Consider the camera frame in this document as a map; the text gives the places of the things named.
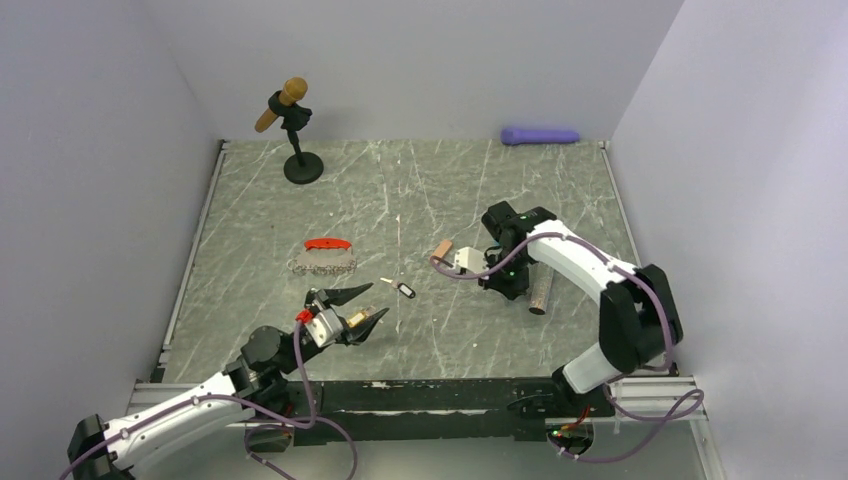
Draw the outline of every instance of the purple tube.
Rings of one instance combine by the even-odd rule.
[[[574,130],[532,130],[506,127],[501,130],[501,143],[520,145],[522,143],[574,143],[580,140],[580,134]]]

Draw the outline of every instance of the floor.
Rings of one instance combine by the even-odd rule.
[[[312,359],[319,380],[550,375],[597,340],[597,306],[562,277],[545,316],[475,282],[438,275],[427,259],[444,238],[484,249],[490,205],[543,206],[610,254],[634,262],[595,142],[505,147],[497,141],[303,142],[326,171],[296,186],[283,177],[284,142],[231,142],[178,316],[166,382],[200,382],[239,354],[262,325],[290,328],[311,287],[375,282],[342,315],[391,310],[368,341]],[[297,276],[287,262],[310,238],[353,243],[358,267]],[[397,294],[380,277],[412,286]]]

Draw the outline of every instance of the gray marble tabletop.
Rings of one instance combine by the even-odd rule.
[[[550,375],[597,339],[598,308],[557,276],[548,313],[506,301],[476,282],[428,264],[438,243],[484,249],[486,208],[551,210],[603,250],[634,261],[627,230],[595,142],[504,147],[497,141],[303,142],[320,155],[314,184],[283,177],[284,142],[231,142],[201,235],[166,382],[199,382],[239,354],[262,325],[290,329],[311,287],[375,285],[342,315],[391,310],[368,341],[334,346],[307,364],[319,380],[481,378]],[[337,277],[288,270],[305,240],[353,243],[358,267]],[[379,281],[409,284],[415,299]]]

